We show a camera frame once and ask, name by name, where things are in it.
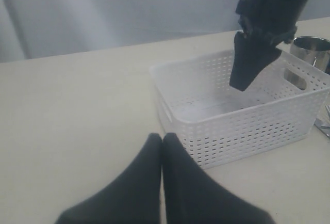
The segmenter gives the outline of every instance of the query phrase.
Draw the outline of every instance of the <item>white table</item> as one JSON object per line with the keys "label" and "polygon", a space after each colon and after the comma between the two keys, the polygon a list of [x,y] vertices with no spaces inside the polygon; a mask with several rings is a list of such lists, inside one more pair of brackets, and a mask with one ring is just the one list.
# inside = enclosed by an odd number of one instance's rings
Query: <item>white table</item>
{"label": "white table", "polygon": [[[52,224],[110,183],[163,132],[149,67],[231,49],[234,34],[0,64],[0,223]],[[330,39],[330,18],[297,35]],[[316,128],[207,173],[277,223],[330,223],[330,144]]]}

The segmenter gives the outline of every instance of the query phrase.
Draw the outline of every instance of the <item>white curtain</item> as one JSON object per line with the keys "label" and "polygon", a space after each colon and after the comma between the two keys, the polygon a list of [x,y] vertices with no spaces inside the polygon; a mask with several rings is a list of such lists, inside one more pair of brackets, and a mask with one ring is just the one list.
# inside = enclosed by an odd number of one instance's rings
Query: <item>white curtain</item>
{"label": "white curtain", "polygon": [[[11,57],[36,58],[237,29],[237,2],[5,0],[7,11],[1,11],[0,20],[7,15],[11,36],[16,35],[10,40]],[[330,9],[316,5],[318,2],[324,3],[311,0],[302,17],[330,15]],[[0,37],[4,37],[1,28]],[[0,38],[0,50],[3,40]]]}

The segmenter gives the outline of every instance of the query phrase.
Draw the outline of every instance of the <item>perforated basket wall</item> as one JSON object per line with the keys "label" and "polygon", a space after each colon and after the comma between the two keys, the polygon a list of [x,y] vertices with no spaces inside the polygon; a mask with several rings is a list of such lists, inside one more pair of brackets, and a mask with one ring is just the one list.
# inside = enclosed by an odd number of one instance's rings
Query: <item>perforated basket wall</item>
{"label": "perforated basket wall", "polygon": [[[265,68],[245,92],[229,86],[234,52],[151,68],[159,118],[209,168],[305,138],[330,91],[330,76],[291,54]],[[290,70],[301,90],[284,79]]]}

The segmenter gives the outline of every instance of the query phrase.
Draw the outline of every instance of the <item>robotic arm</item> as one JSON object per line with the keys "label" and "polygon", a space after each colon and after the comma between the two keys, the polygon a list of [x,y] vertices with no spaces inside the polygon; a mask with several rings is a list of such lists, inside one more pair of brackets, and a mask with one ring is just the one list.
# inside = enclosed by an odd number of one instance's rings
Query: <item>robotic arm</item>
{"label": "robotic arm", "polygon": [[243,31],[235,35],[235,60],[230,85],[244,91],[281,55],[276,46],[291,43],[296,22],[308,0],[240,0],[236,13]]}

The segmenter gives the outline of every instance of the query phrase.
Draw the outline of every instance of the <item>metal cup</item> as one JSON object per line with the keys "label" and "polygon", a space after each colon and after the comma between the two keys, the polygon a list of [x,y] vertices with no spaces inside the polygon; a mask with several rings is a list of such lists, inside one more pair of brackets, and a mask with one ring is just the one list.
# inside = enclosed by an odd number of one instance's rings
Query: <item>metal cup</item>
{"label": "metal cup", "polygon": [[[330,41],[319,37],[297,37],[290,53],[325,72],[330,60]],[[286,71],[284,77],[301,90],[306,89],[306,82],[298,75]]]}

